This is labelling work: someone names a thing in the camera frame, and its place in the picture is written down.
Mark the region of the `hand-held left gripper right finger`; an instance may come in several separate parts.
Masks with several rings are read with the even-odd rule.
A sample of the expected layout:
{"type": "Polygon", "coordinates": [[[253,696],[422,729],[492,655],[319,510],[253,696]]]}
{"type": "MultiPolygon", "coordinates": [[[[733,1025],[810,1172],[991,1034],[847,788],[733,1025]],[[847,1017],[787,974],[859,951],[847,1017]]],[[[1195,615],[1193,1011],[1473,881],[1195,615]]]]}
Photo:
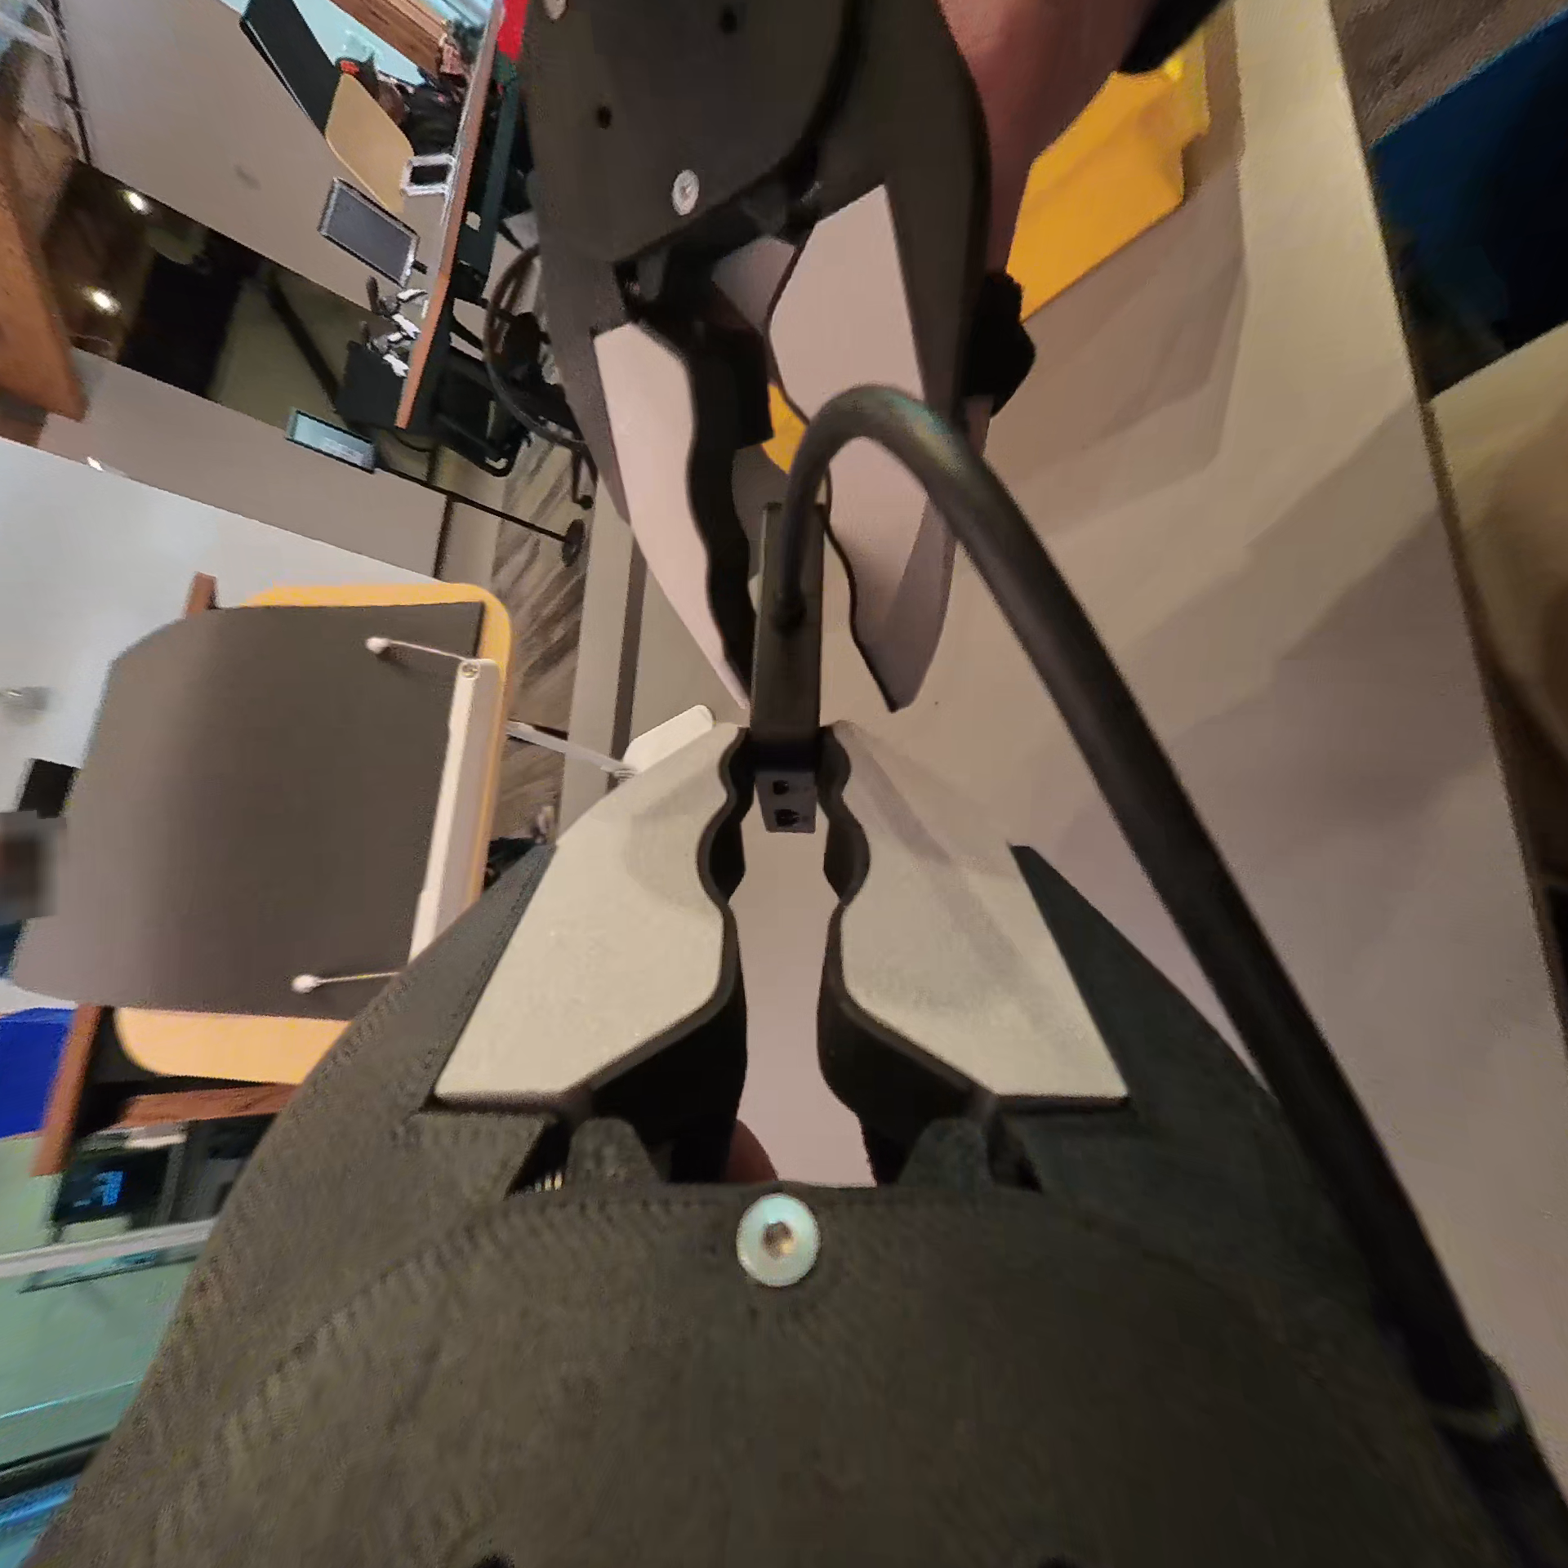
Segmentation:
{"type": "Polygon", "coordinates": [[[939,1122],[1127,1108],[1127,1081],[1003,834],[855,723],[822,737],[836,906],[820,1069],[873,1161],[939,1122]]]}

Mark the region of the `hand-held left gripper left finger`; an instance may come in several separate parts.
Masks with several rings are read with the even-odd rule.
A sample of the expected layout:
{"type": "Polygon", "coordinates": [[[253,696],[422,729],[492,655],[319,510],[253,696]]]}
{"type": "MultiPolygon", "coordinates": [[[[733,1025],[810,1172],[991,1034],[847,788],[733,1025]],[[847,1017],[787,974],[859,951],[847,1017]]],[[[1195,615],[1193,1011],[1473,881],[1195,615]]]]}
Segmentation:
{"type": "Polygon", "coordinates": [[[717,723],[562,836],[434,1083],[434,1128],[568,1143],[606,1120],[657,1161],[729,1159],[750,807],[748,735],[717,723]]]}

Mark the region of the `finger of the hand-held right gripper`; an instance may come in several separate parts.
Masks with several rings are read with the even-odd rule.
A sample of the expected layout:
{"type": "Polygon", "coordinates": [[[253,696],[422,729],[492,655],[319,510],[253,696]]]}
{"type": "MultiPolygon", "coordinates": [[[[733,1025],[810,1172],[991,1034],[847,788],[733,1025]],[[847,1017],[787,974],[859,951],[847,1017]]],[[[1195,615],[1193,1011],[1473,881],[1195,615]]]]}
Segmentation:
{"type": "MultiPolygon", "coordinates": [[[[820,218],[774,302],[770,348],[783,397],[812,422],[826,403],[884,385],[945,416],[958,411],[974,247],[962,226],[908,236],[906,205],[875,185],[820,218]]],[[[917,479],[873,442],[830,467],[830,531],[851,586],[851,636],[892,710],[931,669],[954,545],[917,479]]]]}
{"type": "Polygon", "coordinates": [[[756,609],[735,459],[772,434],[760,335],[694,271],[676,269],[645,304],[624,298],[608,265],[546,261],[542,292],[599,479],[676,619],[748,712],[756,609]]]}

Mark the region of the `black usb hub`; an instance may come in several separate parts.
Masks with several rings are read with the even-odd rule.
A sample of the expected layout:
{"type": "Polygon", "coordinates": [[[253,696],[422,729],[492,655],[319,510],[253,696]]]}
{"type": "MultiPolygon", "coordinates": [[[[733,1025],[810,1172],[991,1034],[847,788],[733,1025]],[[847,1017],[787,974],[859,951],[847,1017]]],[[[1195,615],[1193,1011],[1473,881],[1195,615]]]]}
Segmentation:
{"type": "Polygon", "coordinates": [[[799,574],[789,576],[781,516],[783,502],[772,502],[762,512],[748,741],[762,826],[770,834],[812,834],[820,760],[824,537],[820,523],[807,527],[799,574]]]}

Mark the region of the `yellow plastic bin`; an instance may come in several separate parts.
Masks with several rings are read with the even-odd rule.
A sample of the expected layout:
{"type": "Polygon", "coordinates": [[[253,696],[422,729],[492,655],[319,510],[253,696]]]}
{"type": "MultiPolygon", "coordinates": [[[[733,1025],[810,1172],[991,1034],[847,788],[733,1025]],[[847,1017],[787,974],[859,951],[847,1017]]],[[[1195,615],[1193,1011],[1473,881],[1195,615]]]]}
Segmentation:
{"type": "Polygon", "coordinates": [[[1162,224],[1185,201],[1185,150],[1211,125],[1205,43],[1158,69],[1114,74],[1030,168],[1007,267],[979,290],[964,399],[999,413],[1030,374],[1024,331],[1046,304],[1162,224]]]}

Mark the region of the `person's right hand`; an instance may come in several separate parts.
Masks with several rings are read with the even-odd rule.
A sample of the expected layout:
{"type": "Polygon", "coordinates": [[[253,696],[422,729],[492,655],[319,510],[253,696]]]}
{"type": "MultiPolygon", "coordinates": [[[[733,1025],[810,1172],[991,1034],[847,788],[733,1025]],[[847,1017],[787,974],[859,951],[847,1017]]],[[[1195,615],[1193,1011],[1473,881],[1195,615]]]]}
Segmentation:
{"type": "Polygon", "coordinates": [[[943,3],[989,144],[987,269],[1011,259],[1030,170],[1143,34],[1150,3],[943,3]]]}

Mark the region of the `black office chair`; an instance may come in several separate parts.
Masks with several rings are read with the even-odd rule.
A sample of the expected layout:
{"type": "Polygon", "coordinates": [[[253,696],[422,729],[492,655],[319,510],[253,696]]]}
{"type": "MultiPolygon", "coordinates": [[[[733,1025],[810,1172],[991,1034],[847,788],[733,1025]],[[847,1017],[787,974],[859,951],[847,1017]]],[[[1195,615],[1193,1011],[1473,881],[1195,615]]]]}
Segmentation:
{"type": "Polygon", "coordinates": [[[505,479],[521,449],[542,444],[570,461],[568,494],[575,514],[560,543],[564,566],[577,566],[587,545],[587,510],[597,500],[599,467],[558,381],[558,362],[544,319],[540,247],[525,247],[500,275],[484,306],[480,358],[500,420],[500,457],[490,469],[505,479]]]}

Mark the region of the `white rounded tab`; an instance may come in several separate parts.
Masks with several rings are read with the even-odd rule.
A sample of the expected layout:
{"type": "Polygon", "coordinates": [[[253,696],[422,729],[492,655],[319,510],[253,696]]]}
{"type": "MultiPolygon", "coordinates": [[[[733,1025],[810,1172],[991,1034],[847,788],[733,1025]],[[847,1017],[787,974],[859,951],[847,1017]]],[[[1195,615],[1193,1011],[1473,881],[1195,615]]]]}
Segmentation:
{"type": "Polygon", "coordinates": [[[711,735],[715,716],[706,704],[696,704],[682,714],[665,720],[661,725],[630,741],[620,758],[620,778],[628,780],[661,766],[667,758],[686,751],[690,745],[711,735]]]}

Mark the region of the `wooden-edged desk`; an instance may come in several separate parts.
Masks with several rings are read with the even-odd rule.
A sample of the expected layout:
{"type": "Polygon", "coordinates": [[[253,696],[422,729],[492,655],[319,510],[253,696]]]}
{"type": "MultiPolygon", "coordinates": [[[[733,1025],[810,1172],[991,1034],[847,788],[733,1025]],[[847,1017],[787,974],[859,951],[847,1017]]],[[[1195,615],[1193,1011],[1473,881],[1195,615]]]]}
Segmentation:
{"type": "Polygon", "coordinates": [[[517,129],[517,82],[509,61],[500,61],[500,36],[507,5],[488,6],[467,73],[467,92],[451,150],[428,166],[441,183],[426,181],[418,201],[439,201],[435,216],[422,218],[416,284],[416,335],[402,347],[406,374],[397,411],[397,430],[410,432],[435,415],[443,364],[451,350],[457,304],[482,304],[500,234],[500,201],[505,162],[517,129]]]}

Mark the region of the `beige wooden chair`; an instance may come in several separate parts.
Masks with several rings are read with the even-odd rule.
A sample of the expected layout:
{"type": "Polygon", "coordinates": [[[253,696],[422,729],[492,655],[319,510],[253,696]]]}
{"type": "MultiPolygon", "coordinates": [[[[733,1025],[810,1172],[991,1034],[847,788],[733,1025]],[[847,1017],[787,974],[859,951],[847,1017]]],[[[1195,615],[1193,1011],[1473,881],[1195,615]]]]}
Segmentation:
{"type": "Polygon", "coordinates": [[[342,170],[389,214],[402,216],[402,177],[414,150],[379,100],[352,74],[338,73],[323,129],[342,170]]]}

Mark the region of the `small black sign display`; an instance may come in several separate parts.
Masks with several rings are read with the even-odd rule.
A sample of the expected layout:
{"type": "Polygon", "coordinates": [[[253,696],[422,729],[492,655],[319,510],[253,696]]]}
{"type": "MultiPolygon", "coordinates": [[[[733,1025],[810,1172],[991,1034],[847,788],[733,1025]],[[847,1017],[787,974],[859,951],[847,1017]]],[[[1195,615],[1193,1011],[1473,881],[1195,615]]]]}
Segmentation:
{"type": "Polygon", "coordinates": [[[290,413],[286,440],[303,451],[311,451],[367,477],[377,475],[381,469],[379,448],[373,440],[331,424],[307,411],[296,409],[290,413]]]}

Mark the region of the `small grey screen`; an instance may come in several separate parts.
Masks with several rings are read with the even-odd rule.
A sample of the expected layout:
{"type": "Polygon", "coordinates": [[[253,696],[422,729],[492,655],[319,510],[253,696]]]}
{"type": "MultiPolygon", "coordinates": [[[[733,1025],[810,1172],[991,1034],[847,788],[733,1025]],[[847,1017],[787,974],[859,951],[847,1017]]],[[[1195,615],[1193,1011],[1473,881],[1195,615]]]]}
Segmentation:
{"type": "Polygon", "coordinates": [[[420,236],[346,179],[329,187],[319,236],[399,286],[422,269],[420,236]]]}

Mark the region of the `black sheet panel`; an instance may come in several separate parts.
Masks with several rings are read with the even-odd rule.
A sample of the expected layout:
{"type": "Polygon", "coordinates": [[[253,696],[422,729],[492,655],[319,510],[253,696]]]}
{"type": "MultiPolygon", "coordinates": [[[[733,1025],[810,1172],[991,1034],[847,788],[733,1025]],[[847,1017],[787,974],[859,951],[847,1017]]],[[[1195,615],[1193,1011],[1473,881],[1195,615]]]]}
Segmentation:
{"type": "Polygon", "coordinates": [[[402,970],[455,671],[369,636],[476,654],[474,605],[233,607],[119,657],[62,817],[18,988],[74,1005],[352,1019],[402,970]]]}

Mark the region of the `small blue object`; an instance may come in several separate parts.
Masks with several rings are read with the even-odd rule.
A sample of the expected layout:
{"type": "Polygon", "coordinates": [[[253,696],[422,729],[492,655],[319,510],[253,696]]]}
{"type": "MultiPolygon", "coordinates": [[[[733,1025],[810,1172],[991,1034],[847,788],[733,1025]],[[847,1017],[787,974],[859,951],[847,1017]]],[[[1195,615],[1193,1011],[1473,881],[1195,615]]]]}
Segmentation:
{"type": "Polygon", "coordinates": [[[25,1009],[2,1017],[2,1139],[43,1130],[72,1009],[25,1009]]]}

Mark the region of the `white bracket bar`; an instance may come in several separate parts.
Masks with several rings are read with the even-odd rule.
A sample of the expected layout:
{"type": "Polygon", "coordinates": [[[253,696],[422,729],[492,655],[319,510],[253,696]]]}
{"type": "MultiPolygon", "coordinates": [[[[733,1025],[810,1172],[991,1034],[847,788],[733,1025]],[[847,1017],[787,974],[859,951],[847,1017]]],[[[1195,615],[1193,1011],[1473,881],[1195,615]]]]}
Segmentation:
{"type": "Polygon", "coordinates": [[[503,731],[500,665],[478,657],[459,661],[435,823],[410,933],[410,961],[430,949],[482,894],[503,731]]]}

